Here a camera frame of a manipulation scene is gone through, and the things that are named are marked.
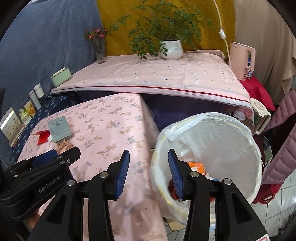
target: metal screw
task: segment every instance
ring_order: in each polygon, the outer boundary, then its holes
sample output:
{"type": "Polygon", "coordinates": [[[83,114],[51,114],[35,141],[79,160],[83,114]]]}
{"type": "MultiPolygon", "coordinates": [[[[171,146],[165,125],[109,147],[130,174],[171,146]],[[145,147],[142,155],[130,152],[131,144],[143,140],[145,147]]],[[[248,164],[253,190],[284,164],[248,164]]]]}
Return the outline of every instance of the metal screw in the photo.
{"type": "Polygon", "coordinates": [[[109,176],[108,172],[101,172],[101,173],[100,173],[100,177],[101,177],[101,178],[106,178],[106,177],[108,177],[108,176],[109,176]]]}
{"type": "Polygon", "coordinates": [[[190,176],[192,176],[192,177],[198,177],[199,176],[199,173],[193,171],[193,172],[190,173],[190,176]]]}
{"type": "Polygon", "coordinates": [[[68,186],[73,186],[75,184],[75,181],[73,179],[67,181],[68,186]]]}
{"type": "Polygon", "coordinates": [[[232,181],[230,179],[226,178],[226,179],[224,179],[224,183],[226,185],[230,185],[230,184],[232,184],[232,181]]]}

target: white trash bag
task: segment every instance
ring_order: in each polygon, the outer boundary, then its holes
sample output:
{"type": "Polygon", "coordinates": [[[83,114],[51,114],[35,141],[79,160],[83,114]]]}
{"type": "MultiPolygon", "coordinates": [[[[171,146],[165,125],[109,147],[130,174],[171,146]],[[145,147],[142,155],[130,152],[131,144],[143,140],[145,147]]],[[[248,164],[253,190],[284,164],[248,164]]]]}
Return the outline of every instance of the white trash bag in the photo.
{"type": "MultiPolygon", "coordinates": [[[[151,159],[151,182],[163,217],[187,223],[189,201],[174,200],[168,190],[172,179],[168,151],[179,160],[201,162],[212,178],[230,178],[249,203],[261,185],[261,153],[248,127],[221,113],[202,113],[164,128],[151,159]]],[[[215,223],[214,202],[211,223],[215,223]]]]}

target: white cable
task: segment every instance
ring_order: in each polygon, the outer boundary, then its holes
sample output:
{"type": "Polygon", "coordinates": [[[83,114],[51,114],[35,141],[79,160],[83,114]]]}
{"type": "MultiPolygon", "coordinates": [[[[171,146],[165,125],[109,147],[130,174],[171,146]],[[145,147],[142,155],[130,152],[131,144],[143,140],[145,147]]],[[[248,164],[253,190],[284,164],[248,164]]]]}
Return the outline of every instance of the white cable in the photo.
{"type": "Polygon", "coordinates": [[[229,55],[229,49],[228,49],[228,44],[226,42],[226,34],[224,33],[224,30],[223,30],[223,27],[222,27],[222,20],[221,20],[221,15],[220,15],[220,11],[219,11],[219,8],[218,8],[218,5],[216,3],[215,0],[214,1],[214,4],[216,6],[216,9],[217,9],[217,12],[218,12],[218,16],[219,16],[219,21],[220,21],[220,30],[219,30],[219,35],[220,35],[220,38],[224,40],[225,44],[226,44],[226,49],[227,49],[227,55],[228,55],[228,65],[229,67],[231,68],[231,61],[230,61],[230,55],[229,55]]]}

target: pink appliance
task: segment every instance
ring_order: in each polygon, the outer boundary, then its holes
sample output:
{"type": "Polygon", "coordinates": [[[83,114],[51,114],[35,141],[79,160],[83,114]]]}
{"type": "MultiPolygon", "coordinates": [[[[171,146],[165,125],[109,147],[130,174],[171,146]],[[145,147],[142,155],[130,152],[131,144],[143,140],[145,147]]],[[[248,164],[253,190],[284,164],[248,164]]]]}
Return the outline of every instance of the pink appliance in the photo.
{"type": "Polygon", "coordinates": [[[230,43],[231,69],[239,80],[252,78],[256,50],[240,43],[230,43]]]}

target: gray pouch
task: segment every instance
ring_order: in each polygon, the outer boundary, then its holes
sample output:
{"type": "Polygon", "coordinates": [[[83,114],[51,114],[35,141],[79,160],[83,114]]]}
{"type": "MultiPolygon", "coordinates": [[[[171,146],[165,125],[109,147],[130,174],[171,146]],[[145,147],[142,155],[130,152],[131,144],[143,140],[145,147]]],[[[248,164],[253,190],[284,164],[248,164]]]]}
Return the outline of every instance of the gray pouch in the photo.
{"type": "Polygon", "coordinates": [[[54,142],[63,141],[73,135],[70,131],[66,117],[62,116],[47,123],[49,132],[54,142]]]}

